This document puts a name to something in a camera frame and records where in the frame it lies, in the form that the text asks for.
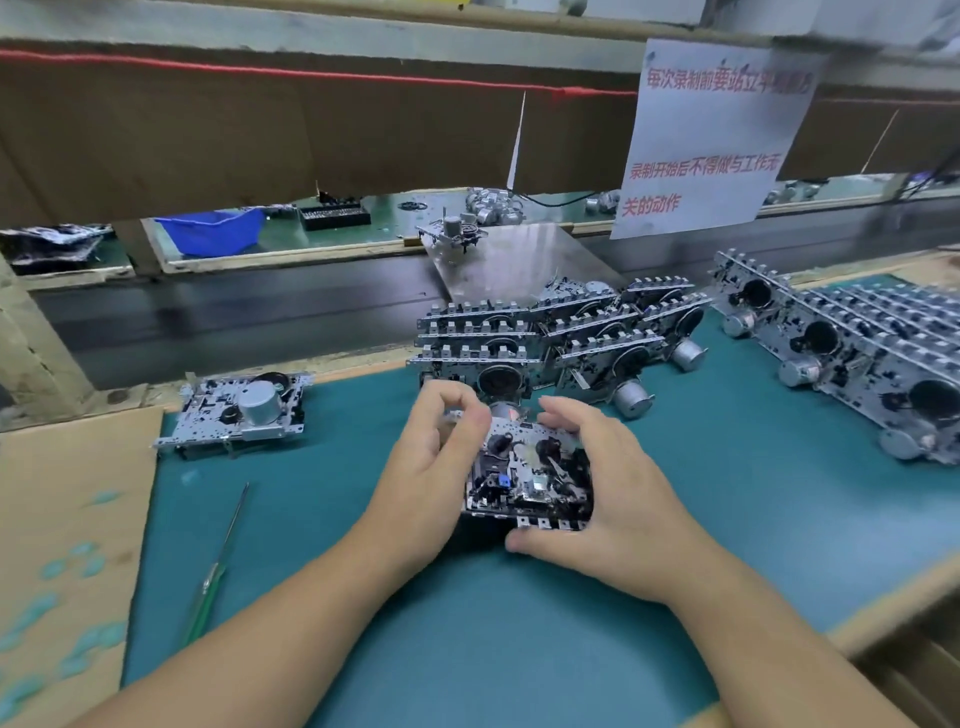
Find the brown cardboard screen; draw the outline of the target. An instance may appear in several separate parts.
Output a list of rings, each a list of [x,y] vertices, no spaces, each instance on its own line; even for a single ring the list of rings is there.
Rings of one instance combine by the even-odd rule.
[[[515,188],[616,188],[645,44],[602,41],[624,65],[602,70],[0,41],[0,226],[500,187],[524,91]],[[920,172],[960,148],[960,59],[789,49],[827,63],[780,179]]]

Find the heap of small silver motors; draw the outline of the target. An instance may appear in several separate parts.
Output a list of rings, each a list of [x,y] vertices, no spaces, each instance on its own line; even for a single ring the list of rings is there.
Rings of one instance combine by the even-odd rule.
[[[478,227],[520,225],[526,218],[522,198],[509,189],[470,187],[464,204]]]

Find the long row of cassette mechanisms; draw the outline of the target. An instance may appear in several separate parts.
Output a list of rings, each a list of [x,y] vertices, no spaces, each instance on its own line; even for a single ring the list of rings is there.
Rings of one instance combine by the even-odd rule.
[[[910,283],[798,289],[735,249],[715,254],[711,276],[724,333],[773,356],[783,385],[875,423],[887,455],[960,466],[960,293]]]

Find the white paper sign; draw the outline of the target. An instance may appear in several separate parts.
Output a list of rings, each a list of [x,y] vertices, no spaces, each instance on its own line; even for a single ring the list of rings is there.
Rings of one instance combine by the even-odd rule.
[[[753,221],[826,54],[647,40],[611,240]]]

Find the green handled screwdriver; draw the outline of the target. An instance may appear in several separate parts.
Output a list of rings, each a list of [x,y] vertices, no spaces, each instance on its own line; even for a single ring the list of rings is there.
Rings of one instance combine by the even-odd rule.
[[[223,536],[217,556],[200,584],[193,611],[189,617],[187,630],[181,646],[186,648],[203,637],[208,630],[213,606],[217,600],[221,581],[226,573],[225,559],[230,549],[234,528],[246,503],[251,483],[246,482],[237,500],[231,519]]]

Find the person's left hand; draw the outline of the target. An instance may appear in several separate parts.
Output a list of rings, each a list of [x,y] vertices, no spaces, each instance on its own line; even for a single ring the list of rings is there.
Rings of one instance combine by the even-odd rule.
[[[439,482],[439,453],[456,424],[489,424],[474,390],[450,380],[420,389],[366,510],[351,530],[363,563],[397,589],[431,563],[461,514],[464,485]]]

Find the person's left forearm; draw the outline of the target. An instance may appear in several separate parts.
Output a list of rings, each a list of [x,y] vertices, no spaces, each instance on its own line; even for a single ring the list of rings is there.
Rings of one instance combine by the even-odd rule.
[[[378,610],[430,560],[358,525],[65,728],[304,728]]]

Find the black and white plastic bag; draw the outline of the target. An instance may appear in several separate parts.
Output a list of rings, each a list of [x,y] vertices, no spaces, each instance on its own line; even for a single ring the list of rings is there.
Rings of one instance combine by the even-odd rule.
[[[0,253],[18,276],[82,270],[113,235],[109,224],[0,228]]]

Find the wooden frame post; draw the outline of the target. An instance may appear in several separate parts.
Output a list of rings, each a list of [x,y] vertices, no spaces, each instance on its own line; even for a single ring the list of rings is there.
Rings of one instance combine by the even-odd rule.
[[[145,384],[100,391],[0,253],[0,432],[146,406]]]

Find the black parts tray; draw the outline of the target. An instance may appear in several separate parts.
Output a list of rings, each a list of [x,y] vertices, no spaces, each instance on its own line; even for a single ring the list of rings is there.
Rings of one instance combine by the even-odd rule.
[[[320,232],[368,226],[372,215],[354,198],[320,198],[296,208],[298,220],[306,232]]]

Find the teal work mat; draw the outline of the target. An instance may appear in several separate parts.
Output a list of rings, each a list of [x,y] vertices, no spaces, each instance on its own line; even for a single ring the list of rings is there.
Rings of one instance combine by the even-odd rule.
[[[960,585],[960,467],[890,458],[877,428],[782,386],[707,316],[702,369],[657,366],[629,424],[682,502],[814,627],[861,650]],[[158,465],[122,683],[181,644],[246,483],[219,625],[335,543],[367,505],[413,370],[319,383],[298,446]],[[309,728],[675,728],[714,684],[665,608],[493,547],[443,557],[366,631]]]

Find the dark conveyor belt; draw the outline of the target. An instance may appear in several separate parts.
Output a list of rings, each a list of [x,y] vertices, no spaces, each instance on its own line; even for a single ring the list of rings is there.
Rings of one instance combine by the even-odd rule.
[[[628,279],[707,278],[715,252],[738,249],[781,273],[960,244],[960,198],[766,217],[668,236],[583,239]],[[165,383],[185,372],[409,344],[445,296],[425,254],[278,269],[172,275],[42,291],[34,301],[95,387]]]

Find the white plastic strip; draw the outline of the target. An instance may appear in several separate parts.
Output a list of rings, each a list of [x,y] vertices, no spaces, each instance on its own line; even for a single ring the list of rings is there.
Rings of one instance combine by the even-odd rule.
[[[516,180],[516,175],[518,170],[520,148],[522,143],[522,130],[523,130],[525,106],[526,106],[526,92],[524,91],[521,99],[518,123],[515,130],[515,136],[514,136],[512,150],[511,150],[509,172],[508,172],[508,176],[505,184],[505,189],[508,189],[508,190],[516,189],[515,180]]]

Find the cassette deck mechanism with silver motor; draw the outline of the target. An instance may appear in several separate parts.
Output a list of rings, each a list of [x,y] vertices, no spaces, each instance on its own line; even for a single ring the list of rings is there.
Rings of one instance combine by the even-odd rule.
[[[305,430],[304,397],[314,383],[306,371],[266,371],[193,378],[179,389],[182,406],[172,433],[153,442],[182,457],[190,450],[239,448],[288,440]]]

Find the cassette deck mechanism with blue part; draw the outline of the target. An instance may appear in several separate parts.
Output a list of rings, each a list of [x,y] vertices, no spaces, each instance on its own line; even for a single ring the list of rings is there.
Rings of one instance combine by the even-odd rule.
[[[578,437],[528,418],[526,408],[511,402],[489,409],[489,430],[464,481],[461,518],[584,530],[594,513],[594,484]]]

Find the small mechanism with grey cylinder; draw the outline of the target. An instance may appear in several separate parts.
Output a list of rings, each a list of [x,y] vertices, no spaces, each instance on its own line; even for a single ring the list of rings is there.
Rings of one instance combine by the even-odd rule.
[[[470,212],[444,212],[438,219],[416,224],[414,229],[429,259],[438,267],[475,259],[478,244],[489,235]]]

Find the blue plastic bin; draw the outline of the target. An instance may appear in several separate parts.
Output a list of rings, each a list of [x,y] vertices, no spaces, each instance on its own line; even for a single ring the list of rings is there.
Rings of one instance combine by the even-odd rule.
[[[258,244],[267,216],[259,207],[239,210],[214,210],[155,217],[183,256],[187,258],[226,258],[243,253]]]

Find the grey metal plate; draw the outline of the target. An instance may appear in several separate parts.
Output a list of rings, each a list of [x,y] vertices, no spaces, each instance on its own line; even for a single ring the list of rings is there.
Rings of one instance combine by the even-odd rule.
[[[627,285],[621,273],[559,224],[488,227],[477,244],[466,248],[428,228],[418,235],[455,304],[490,300],[528,305],[556,278]]]

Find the person's right forearm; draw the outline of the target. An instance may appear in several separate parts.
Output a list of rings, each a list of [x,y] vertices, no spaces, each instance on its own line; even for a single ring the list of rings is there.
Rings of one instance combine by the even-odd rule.
[[[664,601],[720,706],[697,728],[916,728],[782,596],[704,533],[684,540]]]

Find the pile of cassette deck mechanisms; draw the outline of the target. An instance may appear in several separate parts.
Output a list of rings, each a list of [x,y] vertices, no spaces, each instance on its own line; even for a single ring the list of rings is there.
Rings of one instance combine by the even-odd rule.
[[[464,383],[495,407],[519,407],[535,390],[553,388],[635,420],[654,405],[645,368],[701,365],[706,349],[692,334],[711,303],[684,276],[636,278],[621,289],[556,277],[526,306],[499,299],[432,306],[416,323],[407,366],[420,383]]]

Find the person's right hand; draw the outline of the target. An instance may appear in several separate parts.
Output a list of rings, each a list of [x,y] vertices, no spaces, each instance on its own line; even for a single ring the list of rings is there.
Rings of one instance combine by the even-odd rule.
[[[538,559],[646,601],[675,606],[690,590],[704,532],[662,470],[618,418],[576,399],[539,400],[541,424],[576,433],[591,467],[593,513],[572,532],[571,559]]]

